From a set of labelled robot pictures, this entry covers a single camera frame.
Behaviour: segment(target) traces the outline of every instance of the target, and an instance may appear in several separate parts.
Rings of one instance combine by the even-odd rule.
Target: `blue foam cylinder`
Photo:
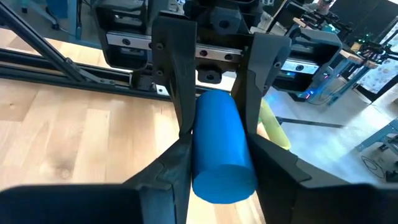
[[[235,203],[257,188],[242,121],[226,92],[208,91],[197,99],[192,188],[210,203]]]

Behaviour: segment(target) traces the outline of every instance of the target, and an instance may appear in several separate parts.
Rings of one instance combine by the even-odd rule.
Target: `screw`
[[[276,63],[274,64],[274,67],[275,67],[275,68],[279,68],[281,65],[282,65],[281,62],[276,62]]]
[[[124,44],[124,45],[130,45],[131,43],[130,43],[130,40],[127,40],[127,39],[123,39],[122,40],[122,43]]]
[[[229,22],[228,22],[228,21],[220,21],[220,23],[218,24],[218,26],[219,26],[220,28],[227,29],[227,28],[229,27]]]
[[[157,44],[156,44],[156,49],[157,49],[157,50],[163,50],[163,48],[164,48],[164,46],[163,46],[162,43],[157,43]]]
[[[202,57],[206,57],[206,56],[207,56],[207,51],[206,51],[206,50],[201,50],[201,51],[199,52],[199,54],[200,54],[200,56],[202,56]]]
[[[231,54],[227,54],[225,55],[225,60],[232,60],[232,55]]]

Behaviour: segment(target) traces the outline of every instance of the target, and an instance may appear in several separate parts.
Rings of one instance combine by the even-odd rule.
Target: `black cable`
[[[374,160],[366,157],[366,156],[361,156],[362,162],[363,164],[366,166],[366,168],[368,168],[368,170],[370,172],[372,172],[372,174],[374,174],[376,177],[380,178],[380,179],[385,179],[386,178],[386,173],[384,172],[383,168]],[[383,173],[383,175],[379,175],[377,173],[377,171],[381,170],[381,172]]]
[[[87,6],[91,6],[90,3],[88,3],[87,0],[83,0],[83,4],[86,4]]]

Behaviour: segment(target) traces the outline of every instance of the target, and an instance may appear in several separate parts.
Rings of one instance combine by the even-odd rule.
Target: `light wood plank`
[[[20,122],[0,121],[0,164],[11,148],[20,126]]]
[[[90,92],[59,88],[61,104],[47,147],[32,148],[24,166],[35,170],[34,179],[39,182],[70,182],[78,153],[79,142],[86,120]]]
[[[23,121],[38,90],[34,83],[0,82],[0,120]]]
[[[10,35],[6,47],[38,54],[26,44],[17,46],[23,41],[15,38]],[[98,49],[49,42],[75,62],[109,68]],[[233,82],[230,77],[221,85],[197,81],[224,90]],[[2,88],[18,93],[3,98],[0,107],[0,190],[19,184],[121,183],[178,139],[169,102],[9,80],[0,80]],[[6,100],[18,102],[25,115],[7,108]],[[255,195],[233,205],[213,205],[191,191],[187,223],[265,223],[261,214]]]
[[[47,86],[41,89],[21,124],[14,144],[6,154],[4,166],[22,166],[29,150],[47,147],[47,142],[60,107],[62,95]]]
[[[109,111],[88,109],[73,172],[74,183],[105,181],[109,138]]]
[[[17,34],[15,34],[13,31],[2,28],[0,28],[0,36],[0,48],[8,47],[11,42],[17,38]]]
[[[18,166],[0,166],[0,191],[23,183],[26,170]]]

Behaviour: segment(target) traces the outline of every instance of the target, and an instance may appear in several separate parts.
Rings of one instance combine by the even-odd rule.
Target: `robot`
[[[98,1],[96,21],[110,65],[137,72],[150,67],[155,83],[166,87],[178,118],[179,139],[122,184],[22,186],[3,191],[1,221],[185,223],[192,179],[195,69],[202,69],[206,75],[209,70],[237,74],[231,96],[246,133],[258,179],[257,195],[268,224],[396,222],[395,187],[347,183],[256,134],[261,98],[292,50],[288,36],[249,32],[261,13],[258,0],[190,1],[184,5],[184,15],[162,11],[160,3]],[[121,15],[128,19],[120,20]],[[18,34],[28,32],[1,2],[0,16]],[[302,42],[314,35],[302,30],[294,34],[302,35]],[[323,34],[325,41],[334,35]],[[150,39],[143,40],[142,35]],[[26,37],[42,45],[37,36]],[[51,60],[64,73],[73,74],[75,82],[95,79],[70,60]]]

